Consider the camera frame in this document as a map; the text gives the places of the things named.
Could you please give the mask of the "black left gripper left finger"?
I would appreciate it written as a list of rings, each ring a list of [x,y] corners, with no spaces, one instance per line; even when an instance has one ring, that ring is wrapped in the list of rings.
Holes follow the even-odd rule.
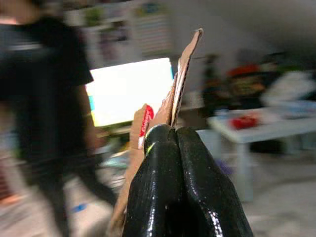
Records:
[[[133,178],[122,235],[183,235],[183,173],[174,128],[156,125],[144,142],[145,158]]]

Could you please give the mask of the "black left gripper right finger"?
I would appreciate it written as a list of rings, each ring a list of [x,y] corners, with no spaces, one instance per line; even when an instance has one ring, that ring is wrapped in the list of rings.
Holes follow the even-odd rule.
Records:
[[[235,187],[191,128],[176,131],[184,172],[191,237],[251,237]]]

